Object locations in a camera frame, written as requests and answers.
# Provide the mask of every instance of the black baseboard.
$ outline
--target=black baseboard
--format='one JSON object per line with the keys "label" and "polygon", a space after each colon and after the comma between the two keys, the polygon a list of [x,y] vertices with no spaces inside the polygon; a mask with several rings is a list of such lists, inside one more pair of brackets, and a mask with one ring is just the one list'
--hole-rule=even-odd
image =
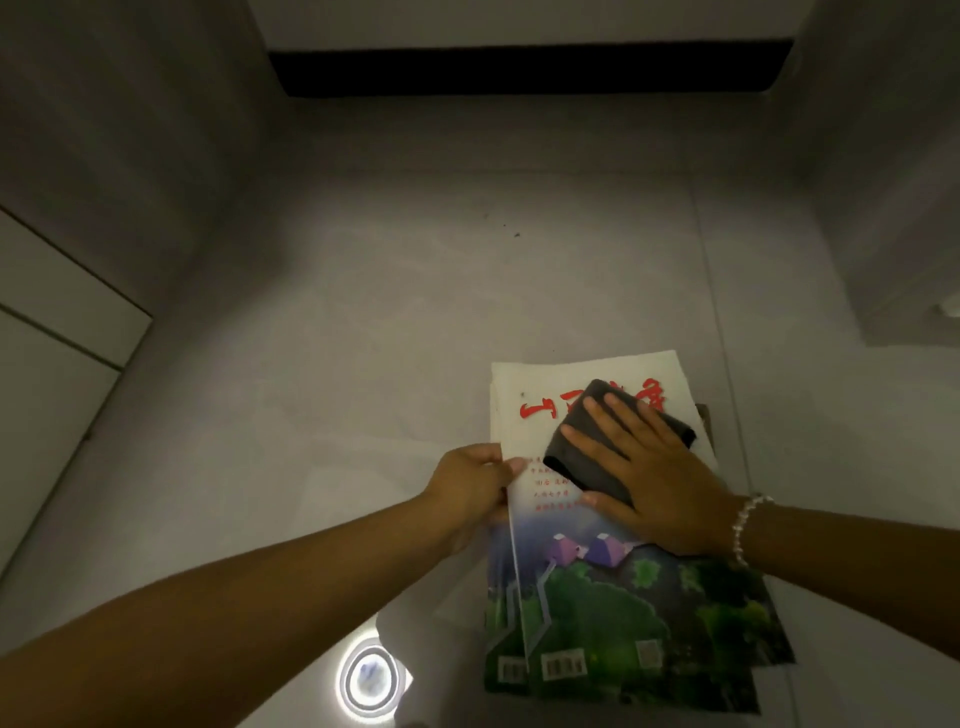
{"label": "black baseboard", "polygon": [[290,96],[764,91],[793,40],[273,52]]}

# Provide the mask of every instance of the stack of magazines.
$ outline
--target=stack of magazines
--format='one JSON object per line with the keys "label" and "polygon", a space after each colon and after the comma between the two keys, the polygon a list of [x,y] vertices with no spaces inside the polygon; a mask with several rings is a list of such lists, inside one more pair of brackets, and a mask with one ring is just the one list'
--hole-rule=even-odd
{"label": "stack of magazines", "polygon": [[538,366],[493,364],[491,437],[530,458],[510,524],[491,536],[484,681],[535,698],[758,713],[754,667],[794,662],[760,574],[679,558],[579,504],[543,464],[568,408],[603,379],[690,425],[715,472],[675,352]]}

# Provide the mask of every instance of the white cabinet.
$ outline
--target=white cabinet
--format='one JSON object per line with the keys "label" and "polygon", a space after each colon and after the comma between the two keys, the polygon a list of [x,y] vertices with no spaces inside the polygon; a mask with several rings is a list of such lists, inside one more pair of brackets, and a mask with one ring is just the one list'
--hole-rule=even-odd
{"label": "white cabinet", "polygon": [[150,323],[0,211],[0,571]]}
{"label": "white cabinet", "polygon": [[151,322],[2,210],[0,304],[118,367]]}
{"label": "white cabinet", "polygon": [[118,376],[0,311],[0,570]]}

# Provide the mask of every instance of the bracelet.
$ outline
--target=bracelet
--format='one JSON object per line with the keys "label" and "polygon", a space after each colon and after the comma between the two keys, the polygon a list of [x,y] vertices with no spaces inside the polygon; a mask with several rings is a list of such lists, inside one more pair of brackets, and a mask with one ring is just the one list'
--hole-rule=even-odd
{"label": "bracelet", "polygon": [[736,557],[736,563],[744,569],[749,569],[750,565],[743,558],[743,545],[740,544],[740,538],[743,536],[743,528],[750,519],[750,514],[760,505],[760,503],[772,503],[774,500],[769,496],[754,496],[748,500],[733,522],[733,555]]}

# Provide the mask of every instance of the floor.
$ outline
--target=floor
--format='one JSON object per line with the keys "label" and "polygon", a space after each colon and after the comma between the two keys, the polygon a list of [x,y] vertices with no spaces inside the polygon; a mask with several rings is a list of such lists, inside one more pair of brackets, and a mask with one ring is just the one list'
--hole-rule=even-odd
{"label": "floor", "polygon": [[[960,352],[860,343],[764,114],[737,97],[304,105],[0,582],[0,651],[160,576],[417,493],[442,452],[486,439],[497,360],[676,349],[734,489],[960,527]],[[482,555],[379,616],[415,677],[397,724],[636,724],[482,693],[479,623],[449,606]],[[758,672],[763,717],[645,724],[960,716],[947,658],[773,588],[800,664]],[[350,725],[336,660],[248,725]]]}

